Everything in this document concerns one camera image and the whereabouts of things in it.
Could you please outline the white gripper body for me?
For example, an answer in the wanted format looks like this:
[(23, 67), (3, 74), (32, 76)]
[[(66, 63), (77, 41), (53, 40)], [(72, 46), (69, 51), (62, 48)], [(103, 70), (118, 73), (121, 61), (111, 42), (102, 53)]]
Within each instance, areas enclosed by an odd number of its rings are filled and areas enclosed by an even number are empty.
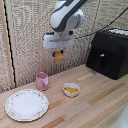
[(60, 47), (68, 47), (74, 44), (74, 32), (52, 32), (43, 36), (43, 47), (45, 49), (54, 49)]

